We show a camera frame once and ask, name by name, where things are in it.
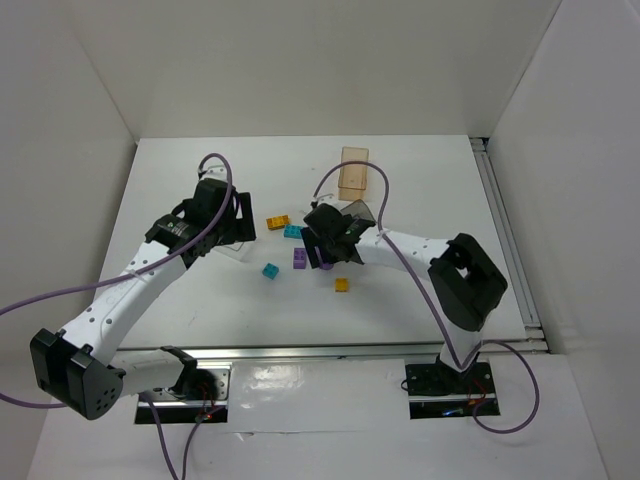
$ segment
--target white table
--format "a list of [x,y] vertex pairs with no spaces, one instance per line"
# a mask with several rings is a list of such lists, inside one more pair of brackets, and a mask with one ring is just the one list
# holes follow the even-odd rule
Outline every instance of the white table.
[[[318,181],[343,146],[370,149],[391,181],[386,226],[431,238],[474,235],[508,273],[476,163],[465,136],[358,136],[143,139],[120,207],[101,278],[122,271],[153,222],[193,195],[207,153],[230,161],[234,184],[251,192],[258,240],[243,261],[220,253],[200,259],[154,303],[124,347],[322,345],[440,341],[416,287],[404,272],[341,264],[325,272],[292,269],[294,246],[267,217],[302,224]],[[337,177],[327,192],[337,192]],[[382,181],[369,169],[365,200],[374,212]],[[261,270],[280,267],[273,281]],[[336,277],[351,290],[334,292]],[[513,289],[490,317],[486,337],[524,338]]]

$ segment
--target wire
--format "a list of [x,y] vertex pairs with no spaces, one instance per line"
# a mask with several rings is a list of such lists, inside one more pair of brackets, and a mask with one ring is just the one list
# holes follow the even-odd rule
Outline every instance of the wire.
[[389,244],[389,247],[391,248],[391,250],[393,250],[393,252],[400,259],[400,261],[402,262],[402,265],[407,270],[407,272],[409,273],[409,275],[413,279],[413,282],[418,287],[418,290],[420,290],[420,293],[422,294],[422,297],[424,298],[425,302],[429,306],[429,310],[431,310],[431,313],[433,314],[433,317],[435,318],[436,323],[438,324],[438,327],[440,328],[440,332],[442,333],[442,336],[444,337],[444,342],[445,342],[445,344],[447,346],[447,349],[451,353],[451,358],[453,359],[454,363],[456,364],[456,367],[459,368],[462,371],[466,370],[467,367],[473,361],[475,355],[480,351],[482,346],[485,345],[485,344],[490,343],[490,344],[494,344],[494,345],[500,345],[501,347],[506,348],[507,350],[511,351],[514,355],[516,355],[518,357],[518,359],[522,362],[522,364],[525,366],[525,368],[527,369],[527,373],[529,373],[529,376],[531,377],[531,383],[533,383],[533,390],[534,390],[534,393],[535,393],[535,401],[534,401],[533,410],[531,411],[531,414],[529,415],[529,417],[527,417],[527,419],[524,422],[522,422],[520,425],[517,425],[517,426],[515,426],[513,428],[508,428],[508,429],[505,429],[505,430],[499,430],[499,429],[496,429],[496,428],[489,427],[489,426],[485,425],[484,423],[482,423],[478,419],[478,409],[484,403],[486,403],[487,400],[485,400],[482,403],[478,403],[474,407],[474,409],[473,409],[473,419],[475,420],[475,422],[481,428],[487,430],[488,432],[498,433],[498,434],[515,433],[515,432],[519,432],[523,428],[527,427],[533,421],[535,416],[537,415],[538,409],[540,407],[540,388],[538,386],[538,381],[536,379],[535,374],[533,373],[533,370],[531,370],[531,367],[529,366],[529,363],[522,356],[522,354],[520,352],[518,352],[515,348],[513,348],[508,343],[501,342],[499,340],[481,341],[480,343],[478,343],[478,345],[476,345],[474,347],[474,349],[471,351],[471,353],[469,353],[469,355],[464,360],[464,362],[460,362],[460,359],[458,358],[458,355],[456,354],[456,351],[453,348],[453,342],[451,341],[451,337],[449,336],[449,332],[445,328],[444,322],[442,321],[442,318],[440,317],[440,314],[438,313],[438,310],[436,309],[435,304],[433,303],[433,300],[431,300],[431,297],[429,296],[429,293],[424,288],[424,285],[422,284],[422,281],[420,280],[420,277],[418,276],[416,271],[413,269],[411,264],[404,257],[404,255],[402,255],[402,252],[396,246],[396,244],[393,243],[393,241],[384,232],[384,229],[383,229],[383,226],[382,226],[382,217],[384,215],[384,210],[385,210],[385,208],[387,206],[387,201],[389,200],[389,177],[387,177],[387,174],[384,172],[384,170],[382,170],[382,168],[380,168],[379,166],[374,165],[373,163],[364,162],[364,161],[361,161],[361,160],[349,160],[347,162],[342,162],[342,163],[340,163],[338,165],[335,165],[331,169],[329,169],[329,171],[325,174],[325,176],[322,177],[322,180],[320,180],[320,183],[318,184],[318,186],[316,187],[315,192],[313,193],[313,197],[314,198],[318,197],[318,193],[320,192],[320,189],[322,188],[322,185],[324,185],[324,182],[327,181],[327,179],[329,178],[329,176],[333,172],[335,172],[336,170],[339,170],[342,167],[345,167],[347,165],[365,165],[367,167],[373,168],[378,173],[380,173],[380,175],[382,176],[382,180],[384,181],[384,196],[382,197],[382,204],[380,205],[380,211],[378,212],[378,230],[380,232],[380,236],[387,242],[387,244]]
[[191,429],[189,433],[189,438],[187,438],[187,443],[184,446],[184,454],[182,455],[182,476],[178,477],[176,473],[176,469],[173,467],[173,463],[171,463],[171,457],[169,457],[169,450],[167,449],[167,442],[164,438],[164,432],[162,431],[162,422],[160,421],[160,415],[158,415],[158,409],[153,404],[153,401],[146,393],[140,394],[140,399],[144,400],[149,404],[149,408],[151,409],[151,415],[153,415],[153,421],[156,423],[156,428],[158,429],[158,440],[160,441],[160,449],[162,450],[162,456],[164,457],[164,461],[167,464],[167,468],[169,469],[169,473],[173,480],[185,480],[187,478],[187,455],[189,453],[189,447],[191,446],[191,440],[193,440],[193,436],[200,427],[202,420],[196,420],[196,424]]
[[[55,290],[53,292],[43,293],[41,295],[36,295],[34,297],[27,298],[26,300],[21,300],[19,302],[16,302],[14,304],[11,304],[11,305],[9,305],[7,307],[4,307],[4,308],[0,309],[0,317],[5,315],[5,314],[7,314],[7,313],[9,313],[9,312],[17,310],[19,308],[26,307],[27,305],[31,305],[31,304],[34,304],[34,303],[42,302],[43,300],[48,300],[50,298],[60,297],[62,295],[69,295],[71,293],[92,291],[92,290],[96,290],[98,288],[107,287],[107,286],[110,286],[110,285],[115,285],[116,283],[120,283],[120,282],[124,282],[126,280],[130,280],[132,278],[135,278],[138,275],[142,275],[143,273],[147,273],[147,272],[149,272],[149,271],[151,271],[151,270],[153,270],[155,268],[158,268],[158,267],[164,265],[165,263],[173,260],[178,255],[182,255],[184,252],[186,252],[187,250],[192,248],[194,245],[199,243],[204,237],[206,237],[209,234],[209,232],[211,232],[211,230],[213,230],[213,228],[216,226],[216,224],[220,221],[220,219],[222,218],[222,216],[225,213],[227,205],[229,204],[229,200],[231,199],[231,194],[233,192],[233,176],[232,176],[232,173],[231,173],[231,166],[229,165],[229,162],[227,161],[227,159],[224,158],[221,154],[219,154],[219,153],[210,153],[209,155],[204,157],[201,160],[200,164],[198,165],[198,174],[199,175],[201,174],[202,167],[205,165],[205,163],[207,163],[207,161],[209,161],[212,158],[219,159],[227,169],[227,189],[225,191],[224,199],[222,200],[222,205],[220,206],[220,210],[218,210],[218,212],[215,214],[215,216],[213,217],[213,219],[211,220],[209,225],[207,225],[204,228],[204,230],[202,230],[202,232],[200,232],[198,235],[196,235],[196,237],[193,240],[191,240],[186,245],[180,247],[175,252],[173,252],[173,253],[167,255],[166,257],[158,260],[157,262],[152,263],[151,265],[147,265],[146,267],[143,267],[140,270],[136,270],[135,273],[128,273],[128,274],[125,274],[125,275],[120,275],[119,277],[110,278],[108,280],[102,280],[100,282],[89,283],[87,285],[81,285],[81,286],[78,286],[78,287],[63,288],[61,290]],[[5,395],[3,393],[0,393],[0,400],[3,400],[5,402],[7,402],[7,403],[11,403],[13,405],[17,405],[19,407],[25,407],[25,408],[49,409],[49,408],[62,408],[62,407],[66,406],[66,405],[61,404],[61,403],[41,404],[41,403],[25,402],[25,401],[18,400],[16,398],[10,397],[8,395]]]

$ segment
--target lego brick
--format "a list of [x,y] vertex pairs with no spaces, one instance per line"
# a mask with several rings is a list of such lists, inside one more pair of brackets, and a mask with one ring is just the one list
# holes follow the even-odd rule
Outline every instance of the lego brick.
[[296,270],[307,268],[307,251],[304,248],[293,249],[293,268]]
[[[342,149],[342,162],[349,160],[369,161],[369,149],[344,147]],[[355,201],[364,198],[364,191],[367,189],[367,167],[366,165],[348,165],[340,169],[340,179],[338,180],[340,200]]]
[[280,269],[271,263],[267,263],[267,265],[262,269],[262,274],[273,280],[278,275]]
[[348,292],[349,280],[346,278],[336,278],[336,292]]
[[302,239],[302,234],[300,233],[302,227],[298,225],[286,225],[284,227],[284,236],[286,238],[299,238]]
[[278,230],[280,228],[286,227],[290,223],[291,221],[289,220],[289,215],[280,215],[279,217],[267,218],[267,228],[269,230]]

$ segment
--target orange block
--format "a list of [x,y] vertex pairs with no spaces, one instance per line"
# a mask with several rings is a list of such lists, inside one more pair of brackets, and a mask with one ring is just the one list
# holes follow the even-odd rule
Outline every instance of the orange block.
[[349,280],[346,278],[336,278],[336,292],[348,292],[349,291]]
[[289,215],[281,215],[279,217],[267,218],[267,228],[269,230],[278,230],[290,224],[291,224],[291,221],[289,220]]

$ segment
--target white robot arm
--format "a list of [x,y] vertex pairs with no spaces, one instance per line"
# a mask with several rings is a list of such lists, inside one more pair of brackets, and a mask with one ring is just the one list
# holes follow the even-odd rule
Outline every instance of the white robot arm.
[[468,371],[485,322],[507,289],[506,279],[478,242],[466,234],[439,240],[381,232],[360,200],[342,210],[326,203],[312,206],[304,219],[308,227],[301,231],[311,266],[346,261],[405,271],[384,234],[417,276],[426,280],[422,285],[436,300],[434,315],[446,330],[439,361],[458,374]]
[[146,241],[123,272],[132,278],[108,288],[58,332],[42,329],[33,337],[31,356],[40,388],[89,420],[104,415],[124,395],[169,388],[177,396],[186,396],[202,385],[215,390],[211,374],[198,370],[197,361],[177,348],[117,349],[156,298],[197,258],[217,245],[255,240],[251,197],[231,187],[234,201],[227,203],[215,227],[193,247],[167,259],[204,233],[220,211],[227,183],[216,177],[220,174],[203,174],[193,198],[147,232]]

